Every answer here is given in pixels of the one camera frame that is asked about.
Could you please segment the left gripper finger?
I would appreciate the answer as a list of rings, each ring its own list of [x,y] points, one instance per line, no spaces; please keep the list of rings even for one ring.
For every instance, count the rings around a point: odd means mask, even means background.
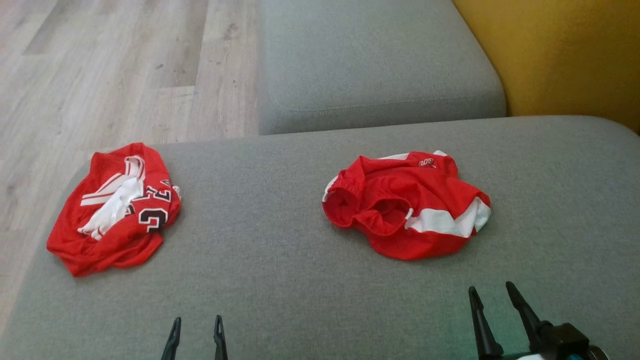
[[[165,347],[162,352],[161,360],[174,360],[178,350],[180,336],[181,336],[181,317],[176,317],[173,321],[173,325],[169,331]]]
[[[228,360],[226,335],[224,331],[223,318],[221,315],[215,317],[214,323],[215,360]]]

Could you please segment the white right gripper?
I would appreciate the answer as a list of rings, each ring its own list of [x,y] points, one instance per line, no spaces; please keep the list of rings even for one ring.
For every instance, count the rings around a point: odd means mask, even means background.
[[[507,281],[505,287],[513,307],[519,313],[526,337],[528,338],[529,350],[539,351],[542,346],[542,340],[538,333],[538,328],[541,324],[539,317],[512,281]],[[503,355],[503,347],[495,340],[489,322],[483,312],[484,307],[482,300],[473,285],[468,289],[468,297],[470,300],[471,320],[473,322],[475,344],[479,360],[544,360],[541,354],[532,352]]]

